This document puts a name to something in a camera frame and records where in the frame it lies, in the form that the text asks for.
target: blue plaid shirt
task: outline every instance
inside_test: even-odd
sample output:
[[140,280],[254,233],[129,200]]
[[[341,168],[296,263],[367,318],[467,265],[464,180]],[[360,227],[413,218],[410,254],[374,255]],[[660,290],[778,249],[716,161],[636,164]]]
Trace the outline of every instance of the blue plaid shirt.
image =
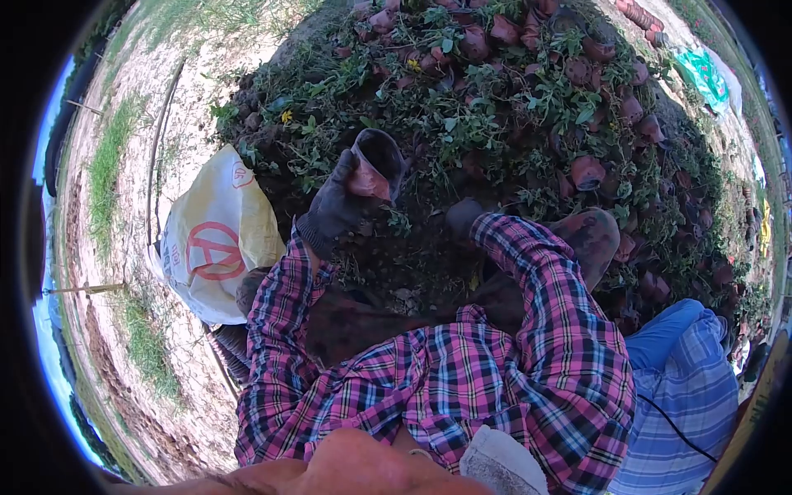
[[[716,459],[734,432],[737,379],[721,347],[721,325],[704,310],[682,334],[665,368],[634,370],[636,394],[651,399],[698,448]],[[690,448],[668,421],[642,398],[627,454],[608,486],[614,495],[695,493],[714,463]]]

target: black hose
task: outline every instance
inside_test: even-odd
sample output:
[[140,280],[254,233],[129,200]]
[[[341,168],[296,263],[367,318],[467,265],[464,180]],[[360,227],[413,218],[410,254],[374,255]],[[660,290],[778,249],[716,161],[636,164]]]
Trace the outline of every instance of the black hose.
[[693,444],[693,442],[688,440],[687,437],[682,434],[680,429],[677,428],[676,425],[674,425],[674,422],[671,421],[671,418],[668,417],[668,414],[666,414],[664,410],[660,409],[660,406],[658,406],[657,404],[652,402],[652,400],[650,398],[647,398],[647,397],[645,397],[645,396],[643,396],[641,394],[638,394],[638,397],[640,397],[643,400],[647,401],[654,409],[657,409],[658,411],[660,411],[660,414],[662,414],[663,417],[665,418],[665,420],[668,421],[668,424],[671,425],[671,428],[674,428],[674,431],[676,432],[676,434],[679,435],[680,438],[684,441],[684,443],[686,443],[690,448],[692,448],[693,450],[697,451],[699,454],[703,455],[704,457],[708,458],[713,463],[718,463],[718,460],[715,457],[713,457],[712,455],[707,454],[704,450],[696,447]]

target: gloved hand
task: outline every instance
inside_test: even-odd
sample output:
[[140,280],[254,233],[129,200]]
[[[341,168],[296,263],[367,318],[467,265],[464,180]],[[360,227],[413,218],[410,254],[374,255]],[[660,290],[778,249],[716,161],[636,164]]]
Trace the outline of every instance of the gloved hand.
[[451,228],[454,239],[458,241],[468,239],[470,237],[470,228],[481,213],[484,213],[484,208],[471,197],[467,197],[448,208],[446,225]]
[[358,224],[363,207],[370,199],[346,190],[349,174],[356,167],[355,156],[350,150],[344,150],[333,173],[311,201],[308,212],[297,219],[300,237],[322,260],[329,260],[332,256],[335,237]]

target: white plastic sack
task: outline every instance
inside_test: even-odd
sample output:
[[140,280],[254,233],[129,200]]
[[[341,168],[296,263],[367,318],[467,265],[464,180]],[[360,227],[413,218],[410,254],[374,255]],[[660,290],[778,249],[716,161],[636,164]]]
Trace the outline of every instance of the white plastic sack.
[[230,144],[173,203],[160,246],[166,283],[198,318],[226,325],[247,320],[235,300],[247,272],[285,253],[272,205]]
[[721,75],[723,80],[726,81],[726,86],[729,88],[729,103],[732,107],[732,111],[734,111],[734,115],[739,117],[742,115],[742,86],[740,85],[740,81],[732,72],[731,67],[726,65],[717,53],[710,50],[710,48],[706,45],[704,46],[704,49],[710,55],[710,59],[715,65],[715,68],[718,69],[718,73]]

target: finger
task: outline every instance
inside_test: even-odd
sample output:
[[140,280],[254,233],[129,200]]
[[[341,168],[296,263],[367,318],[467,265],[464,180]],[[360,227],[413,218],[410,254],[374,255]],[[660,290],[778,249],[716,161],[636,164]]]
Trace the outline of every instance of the finger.
[[333,179],[343,181],[355,168],[357,168],[357,158],[351,150],[343,150],[336,168],[333,169]]

